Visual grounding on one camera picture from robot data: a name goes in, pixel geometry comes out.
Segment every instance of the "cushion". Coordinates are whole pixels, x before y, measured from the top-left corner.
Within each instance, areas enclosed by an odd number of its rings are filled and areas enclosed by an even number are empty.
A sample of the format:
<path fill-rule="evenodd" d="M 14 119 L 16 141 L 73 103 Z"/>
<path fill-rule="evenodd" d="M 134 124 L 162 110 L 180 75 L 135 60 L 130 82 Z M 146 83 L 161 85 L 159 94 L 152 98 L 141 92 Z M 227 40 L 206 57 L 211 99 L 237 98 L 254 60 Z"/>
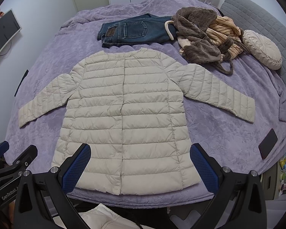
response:
<path fill-rule="evenodd" d="M 269 69 L 279 69 L 282 66 L 282 55 L 278 47 L 267 37 L 252 30 L 245 30 L 243 43 L 251 54 Z"/>

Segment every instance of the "leather patch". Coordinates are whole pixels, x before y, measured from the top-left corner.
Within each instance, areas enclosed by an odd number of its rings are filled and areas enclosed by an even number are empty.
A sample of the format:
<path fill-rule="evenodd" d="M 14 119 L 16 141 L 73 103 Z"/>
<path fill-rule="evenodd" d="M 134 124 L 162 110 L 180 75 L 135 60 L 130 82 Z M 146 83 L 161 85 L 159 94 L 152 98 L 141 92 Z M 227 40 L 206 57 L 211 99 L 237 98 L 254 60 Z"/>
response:
<path fill-rule="evenodd" d="M 106 37 L 112 37 L 114 35 L 114 32 L 116 31 L 116 27 L 112 27 L 107 30 Z"/>

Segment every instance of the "folded blue jeans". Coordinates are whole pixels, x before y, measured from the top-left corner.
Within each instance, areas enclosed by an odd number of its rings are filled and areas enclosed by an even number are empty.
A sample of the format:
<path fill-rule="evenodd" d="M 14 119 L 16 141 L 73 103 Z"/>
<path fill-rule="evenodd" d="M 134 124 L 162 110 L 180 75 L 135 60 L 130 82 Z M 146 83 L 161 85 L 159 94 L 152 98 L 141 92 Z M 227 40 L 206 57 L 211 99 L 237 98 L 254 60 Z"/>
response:
<path fill-rule="evenodd" d="M 158 17 L 144 14 L 121 21 L 105 23 L 98 32 L 98 40 L 102 40 L 102 47 L 162 43 L 170 40 L 164 24 L 170 21 L 170 16 Z M 176 39 L 176 29 L 168 25 L 169 31 Z"/>

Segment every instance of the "headboard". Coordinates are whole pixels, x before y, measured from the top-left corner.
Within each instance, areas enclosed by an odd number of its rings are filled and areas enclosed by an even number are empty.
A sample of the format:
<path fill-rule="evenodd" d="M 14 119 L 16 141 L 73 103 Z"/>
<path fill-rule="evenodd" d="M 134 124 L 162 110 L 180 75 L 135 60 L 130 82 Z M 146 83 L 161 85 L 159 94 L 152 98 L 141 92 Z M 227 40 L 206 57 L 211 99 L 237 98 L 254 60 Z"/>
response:
<path fill-rule="evenodd" d="M 286 85 L 286 27 L 251 0 L 225 0 L 221 12 L 243 30 L 249 29 L 271 39 L 280 49 L 283 65 L 278 70 Z"/>

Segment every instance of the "power cord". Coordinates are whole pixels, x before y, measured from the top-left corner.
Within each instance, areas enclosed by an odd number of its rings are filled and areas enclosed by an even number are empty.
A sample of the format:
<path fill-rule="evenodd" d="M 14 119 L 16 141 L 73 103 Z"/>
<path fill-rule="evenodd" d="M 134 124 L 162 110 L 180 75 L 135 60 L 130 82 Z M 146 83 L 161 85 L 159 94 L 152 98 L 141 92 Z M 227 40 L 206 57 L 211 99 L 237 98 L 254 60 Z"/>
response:
<path fill-rule="evenodd" d="M 10 40 L 10 43 L 11 43 L 11 40 Z M 9 47 L 8 51 L 9 51 L 10 49 L 11 49 L 11 44 L 10 44 L 10 47 Z M 8 53 L 8 51 L 7 51 L 5 54 L 2 54 L 2 55 L 0 55 L 0 56 L 6 55 L 6 54 Z"/>

